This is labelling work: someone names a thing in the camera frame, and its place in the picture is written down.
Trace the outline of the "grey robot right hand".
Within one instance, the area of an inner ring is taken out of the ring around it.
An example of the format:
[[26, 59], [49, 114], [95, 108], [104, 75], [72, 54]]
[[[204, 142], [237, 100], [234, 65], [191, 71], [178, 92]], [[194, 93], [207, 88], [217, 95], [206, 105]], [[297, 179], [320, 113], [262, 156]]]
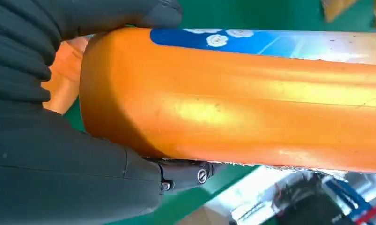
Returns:
[[175, 28], [176, 0], [0, 0], [0, 225], [100, 225], [152, 212], [217, 164], [146, 160], [80, 132], [43, 102], [63, 41], [127, 24]]

